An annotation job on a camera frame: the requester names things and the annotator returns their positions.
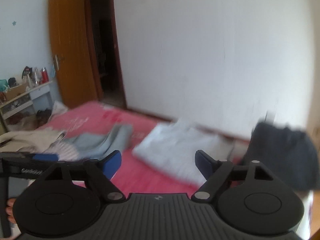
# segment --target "red bottle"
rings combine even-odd
[[[45,67],[42,68],[41,70],[41,76],[42,76],[42,81],[41,81],[42,84],[49,81],[48,72]]]

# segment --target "teal plastic bag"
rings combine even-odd
[[[8,82],[5,79],[0,80],[0,92],[5,91],[8,88]]]

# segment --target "door frame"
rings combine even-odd
[[[122,70],[121,70],[121,64],[120,64],[114,0],[109,0],[109,4],[110,4],[112,38],[113,38],[113,43],[114,43],[114,53],[115,53],[115,57],[116,57],[116,68],[117,68],[117,73],[118,73],[118,82],[119,82],[119,86],[120,86],[121,96],[124,99],[124,107],[123,108],[127,109],[127,99],[125,96]],[[90,59],[91,59],[92,72],[93,72],[94,81],[96,84],[98,98],[99,98],[99,100],[101,100],[103,98],[103,91],[102,91],[102,87],[101,87],[98,62],[97,62],[96,51],[95,51],[94,41],[93,41],[90,0],[85,0],[84,11],[85,11],[85,15],[86,15],[86,19],[85,19],[86,20],[86,31],[87,31],[87,39],[88,39],[88,47],[89,47],[89,55],[90,55]]]

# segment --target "black garment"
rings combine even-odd
[[[320,189],[318,153],[305,132],[258,123],[241,165],[261,161],[295,190]]]

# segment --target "finger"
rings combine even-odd
[[[13,207],[13,204],[14,204],[15,201],[16,201],[15,198],[11,198],[11,199],[9,199],[9,200],[7,201],[7,205],[8,205],[9,207]]]
[[[14,217],[12,217],[12,216],[9,216],[9,217],[8,217],[8,220],[9,220],[11,223],[13,223],[13,224],[16,224],[16,223],[17,223],[16,220],[14,219]]]
[[[7,214],[8,214],[9,216],[13,216],[12,207],[6,207],[5,211],[7,212]]]

